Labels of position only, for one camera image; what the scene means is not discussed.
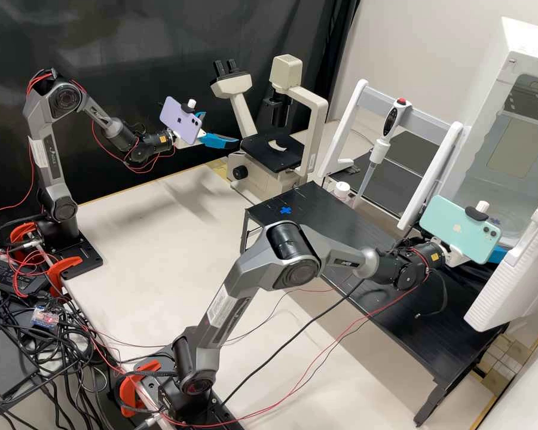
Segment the gray robotic arm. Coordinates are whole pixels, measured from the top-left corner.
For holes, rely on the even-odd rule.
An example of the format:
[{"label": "gray robotic arm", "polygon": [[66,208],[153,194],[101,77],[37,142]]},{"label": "gray robotic arm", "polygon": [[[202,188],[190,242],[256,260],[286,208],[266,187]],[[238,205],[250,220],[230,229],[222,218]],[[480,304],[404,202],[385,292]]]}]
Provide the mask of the gray robotic arm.
[{"label": "gray robotic arm", "polygon": [[[266,226],[256,243],[236,260],[199,325],[186,328],[173,342],[178,383],[176,389],[170,389],[186,395],[209,390],[219,368],[219,350],[258,289],[298,287],[318,277],[327,266],[372,275],[378,267],[378,254],[373,249],[351,248],[293,222]],[[166,404],[175,403],[167,386],[161,391]]]},{"label": "gray robotic arm", "polygon": [[[429,269],[444,264],[444,254],[431,242],[414,249],[382,253],[357,250],[329,239],[305,225],[280,221],[264,227],[259,238],[233,264],[199,325],[187,327],[157,355],[160,371],[176,376],[157,379],[157,402],[174,416],[202,410],[219,369],[219,351],[260,288],[299,287],[328,266],[352,268],[362,279],[409,289],[426,279]],[[151,389],[152,382],[144,382]]]},{"label": "gray robotic arm", "polygon": [[104,136],[129,161],[144,162],[154,153],[173,147],[174,137],[167,130],[138,137],[119,118],[110,117],[75,81],[56,70],[34,77],[28,88],[23,114],[29,127],[29,141],[39,178],[38,199],[48,217],[58,228],[52,228],[56,239],[78,237],[78,206],[64,181],[60,156],[52,125],[72,112],[85,112],[103,130]]}]

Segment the black curtain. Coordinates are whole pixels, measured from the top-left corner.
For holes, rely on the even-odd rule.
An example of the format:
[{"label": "black curtain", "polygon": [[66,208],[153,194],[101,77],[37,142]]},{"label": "black curtain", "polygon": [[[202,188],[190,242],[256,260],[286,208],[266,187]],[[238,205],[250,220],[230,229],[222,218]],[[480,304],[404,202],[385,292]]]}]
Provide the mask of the black curtain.
[{"label": "black curtain", "polygon": [[[204,129],[239,136],[228,100],[209,81],[214,59],[235,58],[251,73],[246,99],[260,129],[268,122],[271,61],[303,60],[303,86],[330,99],[355,0],[0,0],[0,207],[28,189],[25,87],[40,68],[75,78],[110,115],[159,130],[166,96],[197,100]],[[295,108],[292,131],[308,112]],[[171,174],[226,155],[196,146],[135,175],[99,149],[89,118],[69,115],[54,125],[66,182],[77,202]],[[35,213],[34,191],[22,206],[0,213],[0,224]]]}]

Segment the smartphone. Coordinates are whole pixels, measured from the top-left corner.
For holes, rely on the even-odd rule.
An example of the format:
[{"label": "smartphone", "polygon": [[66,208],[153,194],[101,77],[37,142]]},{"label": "smartphone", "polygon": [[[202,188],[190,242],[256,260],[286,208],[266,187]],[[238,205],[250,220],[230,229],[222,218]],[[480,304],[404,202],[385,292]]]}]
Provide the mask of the smartphone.
[{"label": "smartphone", "polygon": [[185,112],[181,104],[169,96],[163,103],[160,121],[188,145],[195,143],[197,134],[201,130],[201,120],[193,113]]},{"label": "smartphone", "polygon": [[469,217],[463,207],[439,195],[430,199],[420,226],[478,264],[488,261],[502,234],[494,224]]}]

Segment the orange clamp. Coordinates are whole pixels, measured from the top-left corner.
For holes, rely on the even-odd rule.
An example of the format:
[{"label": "orange clamp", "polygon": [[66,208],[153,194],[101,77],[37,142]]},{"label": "orange clamp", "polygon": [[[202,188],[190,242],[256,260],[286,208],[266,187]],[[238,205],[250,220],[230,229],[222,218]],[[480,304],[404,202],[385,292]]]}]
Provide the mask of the orange clamp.
[{"label": "orange clamp", "polygon": [[81,257],[68,257],[58,261],[48,269],[46,275],[48,275],[48,279],[52,283],[52,287],[50,287],[50,295],[52,297],[60,296],[62,290],[62,278],[60,274],[67,268],[79,265],[82,261]]},{"label": "orange clamp", "polygon": [[[35,222],[27,222],[24,224],[20,224],[19,226],[16,226],[11,232],[10,232],[10,242],[16,243],[18,241],[23,240],[24,236],[28,233],[31,233],[33,231],[36,231],[36,223]],[[22,261],[26,255],[22,251],[15,251],[14,252],[14,258],[18,261]],[[35,260],[38,260],[38,256],[34,258],[30,258],[28,263],[33,263]]]},{"label": "orange clamp", "polygon": [[[136,370],[140,371],[158,371],[161,368],[161,364],[157,360],[152,360],[144,365],[141,365]],[[133,408],[144,408],[143,402],[136,398],[136,384],[140,382],[145,376],[143,375],[132,375],[124,379],[124,382],[120,385],[120,398],[123,403],[127,404],[129,407]],[[132,417],[136,413],[133,410],[130,410],[125,407],[121,407],[121,414],[124,417]]]}]

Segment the small bottle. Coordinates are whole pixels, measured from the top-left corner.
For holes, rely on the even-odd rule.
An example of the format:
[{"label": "small bottle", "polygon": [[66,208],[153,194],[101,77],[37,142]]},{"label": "small bottle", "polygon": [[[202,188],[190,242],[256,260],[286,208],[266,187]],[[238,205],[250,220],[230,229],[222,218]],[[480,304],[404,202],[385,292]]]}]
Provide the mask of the small bottle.
[{"label": "small bottle", "polygon": [[349,204],[351,198],[349,192],[351,191],[351,186],[346,182],[337,182],[335,188],[333,189],[333,195],[337,197],[340,201],[345,204]]}]

